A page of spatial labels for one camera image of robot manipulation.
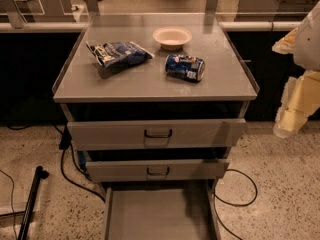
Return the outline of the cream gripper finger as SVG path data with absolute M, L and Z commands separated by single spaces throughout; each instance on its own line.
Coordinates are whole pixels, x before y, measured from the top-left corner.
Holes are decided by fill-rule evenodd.
M 285 84 L 273 133 L 289 138 L 299 132 L 308 118 L 320 108 L 320 72 L 307 70 Z
M 295 50 L 295 40 L 297 28 L 291 30 L 288 34 L 278 40 L 273 46 L 272 51 L 279 54 L 293 54 Z

